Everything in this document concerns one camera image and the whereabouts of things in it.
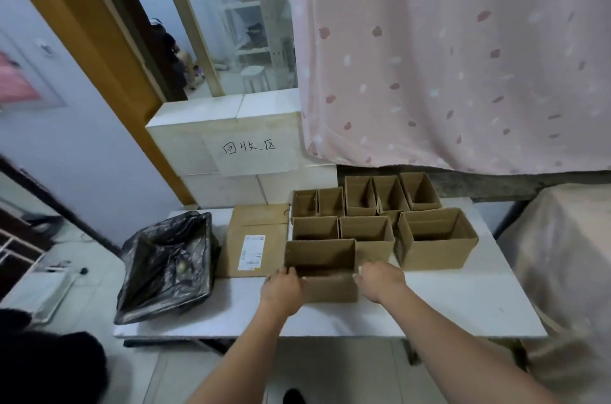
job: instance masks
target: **flattened cardboard box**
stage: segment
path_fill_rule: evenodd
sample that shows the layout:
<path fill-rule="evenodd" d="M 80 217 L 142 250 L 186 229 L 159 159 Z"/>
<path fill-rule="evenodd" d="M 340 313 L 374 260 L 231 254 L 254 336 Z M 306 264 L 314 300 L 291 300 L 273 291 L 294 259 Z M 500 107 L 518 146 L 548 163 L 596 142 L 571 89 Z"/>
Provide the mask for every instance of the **flattened cardboard box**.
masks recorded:
<path fill-rule="evenodd" d="M 346 215 L 342 187 L 318 189 L 318 215 L 321 217 Z"/>
<path fill-rule="evenodd" d="M 401 213 L 397 260 L 408 271 L 460 269 L 479 237 L 459 208 Z"/>
<path fill-rule="evenodd" d="M 288 203 L 234 207 L 216 276 L 266 277 L 277 271 L 284 263 L 287 232 Z M 242 257 L 251 259 L 249 264 L 242 260 L 242 268 L 248 266 L 248 270 L 238 269 Z"/>
<path fill-rule="evenodd" d="M 284 264 L 305 277 L 305 302 L 356 302 L 353 239 L 286 242 Z"/>
<path fill-rule="evenodd" d="M 291 218 L 314 217 L 318 215 L 318 191 L 295 190 L 291 203 Z"/>
<path fill-rule="evenodd" d="M 388 262 L 395 246 L 392 223 L 388 216 L 340 217 L 342 238 L 356 240 L 356 266 L 365 262 Z"/>
<path fill-rule="evenodd" d="M 295 217 L 293 219 L 294 240 L 339 239 L 337 217 Z"/>
<path fill-rule="evenodd" d="M 403 172 L 399 175 L 401 186 L 412 211 L 426 211 L 441 207 L 439 196 L 431 179 L 423 172 Z"/>
<path fill-rule="evenodd" d="M 347 175 L 344 182 L 347 216 L 375 216 L 378 207 L 369 176 Z"/>
<path fill-rule="evenodd" d="M 376 194 L 378 214 L 388 216 L 392 223 L 392 228 L 396 229 L 399 214 L 410 209 L 399 177 L 396 175 L 378 175 L 373 177 L 373 191 Z"/>

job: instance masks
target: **black garbage bag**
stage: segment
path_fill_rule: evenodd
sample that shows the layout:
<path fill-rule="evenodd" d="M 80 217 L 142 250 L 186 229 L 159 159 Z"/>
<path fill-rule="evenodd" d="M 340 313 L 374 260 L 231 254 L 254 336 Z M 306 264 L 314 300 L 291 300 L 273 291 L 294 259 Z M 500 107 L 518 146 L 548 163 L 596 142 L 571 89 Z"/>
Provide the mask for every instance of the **black garbage bag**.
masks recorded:
<path fill-rule="evenodd" d="M 122 252 L 117 325 L 201 304 L 212 293 L 221 247 L 212 234 L 212 215 L 189 211 L 140 230 Z"/>

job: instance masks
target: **hand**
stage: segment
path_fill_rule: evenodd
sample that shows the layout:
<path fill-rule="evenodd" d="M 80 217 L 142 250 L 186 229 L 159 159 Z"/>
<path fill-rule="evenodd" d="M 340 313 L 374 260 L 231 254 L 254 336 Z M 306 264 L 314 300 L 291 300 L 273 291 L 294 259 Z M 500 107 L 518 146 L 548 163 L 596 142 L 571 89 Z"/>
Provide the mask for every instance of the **hand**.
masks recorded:
<path fill-rule="evenodd" d="M 383 304 L 382 299 L 397 288 L 407 288 L 405 275 L 398 267 L 388 262 L 366 262 L 362 275 L 355 275 L 355 282 L 370 301 Z"/>
<path fill-rule="evenodd" d="M 279 269 L 273 276 L 267 277 L 261 287 L 259 306 L 268 308 L 284 317 L 295 314 L 304 303 L 304 281 L 297 277 L 297 271 L 291 267 Z"/>

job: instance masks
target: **white stool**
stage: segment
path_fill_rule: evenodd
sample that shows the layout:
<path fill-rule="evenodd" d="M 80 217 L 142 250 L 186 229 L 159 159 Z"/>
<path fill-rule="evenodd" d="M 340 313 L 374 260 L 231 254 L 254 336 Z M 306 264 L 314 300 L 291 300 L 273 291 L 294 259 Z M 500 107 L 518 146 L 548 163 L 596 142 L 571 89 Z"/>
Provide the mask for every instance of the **white stool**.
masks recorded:
<path fill-rule="evenodd" d="M 246 93 L 256 93 L 255 85 L 252 81 L 259 81 L 261 85 L 261 91 L 267 90 L 270 91 L 270 82 L 267 80 L 267 75 L 265 74 L 265 68 L 263 66 L 248 66 L 241 73 L 242 83 L 244 84 L 244 90 Z M 246 86 L 246 82 L 250 83 L 251 91 L 248 91 L 248 87 Z"/>

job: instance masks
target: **black shoe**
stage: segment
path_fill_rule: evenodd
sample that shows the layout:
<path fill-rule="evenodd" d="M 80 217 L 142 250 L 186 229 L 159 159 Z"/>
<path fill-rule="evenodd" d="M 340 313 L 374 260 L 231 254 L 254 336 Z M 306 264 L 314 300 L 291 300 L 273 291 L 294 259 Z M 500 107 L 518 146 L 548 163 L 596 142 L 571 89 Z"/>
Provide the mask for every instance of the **black shoe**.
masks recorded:
<path fill-rule="evenodd" d="M 282 404 L 306 404 L 306 400 L 304 400 L 304 397 L 301 395 L 298 389 L 291 388 L 284 393 Z"/>

